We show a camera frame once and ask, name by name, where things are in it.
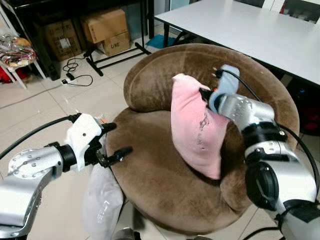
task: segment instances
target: white tile floor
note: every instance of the white tile floor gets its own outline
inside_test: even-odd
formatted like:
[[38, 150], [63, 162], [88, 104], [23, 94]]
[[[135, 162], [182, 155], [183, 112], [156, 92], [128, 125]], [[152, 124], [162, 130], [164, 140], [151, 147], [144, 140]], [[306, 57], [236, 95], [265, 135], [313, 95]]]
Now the white tile floor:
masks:
[[[102, 70], [103, 77], [98, 76], [85, 60], [79, 60], [79, 68], [74, 75], [91, 74], [94, 82], [88, 87], [60, 86], [59, 80], [40, 80], [35, 76], [29, 77], [26, 83], [27, 90], [23, 90], [18, 84], [0, 85], [0, 152], [37, 126], [68, 114], [76, 112], [89, 113], [93, 116], [104, 114], [109, 121], [112, 121], [127, 107], [123, 97], [125, 77], [130, 68], [144, 57], [145, 55], [142, 55], [105, 68]], [[88, 81], [80, 79], [79, 83], [84, 84]], [[18, 146], [0, 161], [0, 178], [3, 179], [7, 175], [8, 161], [15, 153], [24, 149], [41, 148], [54, 141], [62, 143], [70, 125], [68, 122], [60, 123], [34, 135], [31, 140]], [[302, 140], [310, 148], [314, 157], [320, 161], [320, 138], [303, 135]], [[298, 150], [298, 155], [306, 161], [303, 151]], [[90, 239], [84, 231], [81, 219], [83, 194], [90, 172], [91, 168], [87, 167], [82, 173], [75, 174], [72, 171], [65, 173], [46, 187], [29, 239]], [[143, 240], [189, 238], [164, 230], [141, 216], [137, 217], [134, 211], [129, 202], [125, 204], [116, 226], [117, 230], [124, 227], [135, 228], [141, 233]], [[263, 210], [252, 205], [237, 222], [209, 234], [208, 237], [215, 240], [241, 240], [258, 228], [273, 225], [273, 221]], [[252, 239], [278, 240], [280, 237], [278, 232], [266, 232]]]

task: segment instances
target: table leg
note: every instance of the table leg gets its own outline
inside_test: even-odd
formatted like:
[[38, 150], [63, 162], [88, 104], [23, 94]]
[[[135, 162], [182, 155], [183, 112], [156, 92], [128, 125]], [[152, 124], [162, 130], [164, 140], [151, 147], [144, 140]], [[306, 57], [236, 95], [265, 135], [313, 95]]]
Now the table leg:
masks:
[[165, 23], [163, 27], [164, 27], [163, 48], [166, 48], [168, 47], [170, 25]]
[[149, 21], [149, 38], [155, 37], [155, 2], [154, 0], [148, 0], [148, 21]]

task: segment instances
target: cardboard box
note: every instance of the cardboard box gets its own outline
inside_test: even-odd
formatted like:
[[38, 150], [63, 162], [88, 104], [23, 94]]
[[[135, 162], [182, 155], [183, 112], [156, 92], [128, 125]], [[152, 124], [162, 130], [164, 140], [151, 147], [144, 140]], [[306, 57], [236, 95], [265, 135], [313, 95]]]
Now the cardboard box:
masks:
[[129, 33], [126, 31], [124, 33], [110, 37], [99, 43], [97, 47], [109, 57], [128, 50], [130, 48]]
[[71, 20], [44, 26], [44, 37], [58, 61], [81, 54], [77, 34]]
[[94, 13], [81, 21], [86, 39], [94, 44], [128, 31], [126, 13], [122, 9]]

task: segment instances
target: red object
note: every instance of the red object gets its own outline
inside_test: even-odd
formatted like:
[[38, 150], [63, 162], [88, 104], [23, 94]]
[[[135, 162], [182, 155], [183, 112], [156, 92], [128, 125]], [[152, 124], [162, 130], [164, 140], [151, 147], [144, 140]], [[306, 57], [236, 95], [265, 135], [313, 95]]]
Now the red object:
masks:
[[[18, 68], [17, 70], [15, 70], [15, 72], [21, 79], [24, 79], [28, 76], [26, 73], [24, 73], [22, 68]], [[12, 83], [10, 77], [6, 74], [2, 67], [0, 67], [0, 80], [5, 84]]]
[[4, 82], [5, 84], [12, 83], [10, 77], [6, 74], [6, 72], [0, 67], [0, 80]]

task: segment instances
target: blue object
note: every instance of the blue object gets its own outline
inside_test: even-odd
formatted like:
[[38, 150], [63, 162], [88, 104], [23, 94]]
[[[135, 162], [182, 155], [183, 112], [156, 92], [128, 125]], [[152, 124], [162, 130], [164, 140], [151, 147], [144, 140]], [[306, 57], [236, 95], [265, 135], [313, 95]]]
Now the blue object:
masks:
[[[230, 66], [227, 64], [224, 64], [221, 69], [228, 70], [230, 72], [233, 72], [237, 76], [240, 76], [240, 71], [235, 66]], [[216, 91], [214, 91], [210, 98], [209, 98], [209, 107], [214, 113], [218, 113], [218, 109], [215, 107], [215, 100], [218, 96], [221, 94], [235, 94], [239, 87], [239, 80], [236, 79], [234, 76], [227, 72], [223, 72], [222, 76], [219, 79], [219, 85]]]
[[[168, 46], [171, 46], [175, 42], [174, 37], [169, 37], [168, 39]], [[163, 35], [156, 35], [150, 41], [146, 43], [148, 46], [154, 47], [156, 49], [163, 49], [164, 48], [164, 36]]]

